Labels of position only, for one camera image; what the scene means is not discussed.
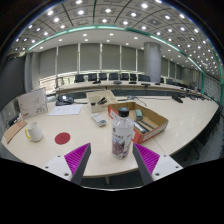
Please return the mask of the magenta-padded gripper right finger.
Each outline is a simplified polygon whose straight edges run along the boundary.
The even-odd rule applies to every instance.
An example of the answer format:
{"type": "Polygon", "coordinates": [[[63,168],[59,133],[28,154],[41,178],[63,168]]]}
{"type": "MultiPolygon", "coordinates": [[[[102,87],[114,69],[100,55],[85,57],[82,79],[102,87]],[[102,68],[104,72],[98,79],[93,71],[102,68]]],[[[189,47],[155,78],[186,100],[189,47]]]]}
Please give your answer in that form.
{"type": "Polygon", "coordinates": [[[133,155],[145,185],[182,169],[169,155],[159,155],[137,143],[133,144],[133,155]]]}

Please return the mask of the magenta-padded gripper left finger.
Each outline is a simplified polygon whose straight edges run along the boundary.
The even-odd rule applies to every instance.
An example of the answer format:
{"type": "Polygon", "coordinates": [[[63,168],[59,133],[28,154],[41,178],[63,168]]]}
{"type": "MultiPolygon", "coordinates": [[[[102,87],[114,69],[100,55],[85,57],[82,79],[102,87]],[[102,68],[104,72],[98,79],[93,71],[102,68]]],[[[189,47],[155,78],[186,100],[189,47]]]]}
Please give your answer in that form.
{"type": "Polygon", "coordinates": [[[84,144],[66,155],[51,159],[43,169],[76,185],[80,185],[91,154],[91,144],[84,144]]]}

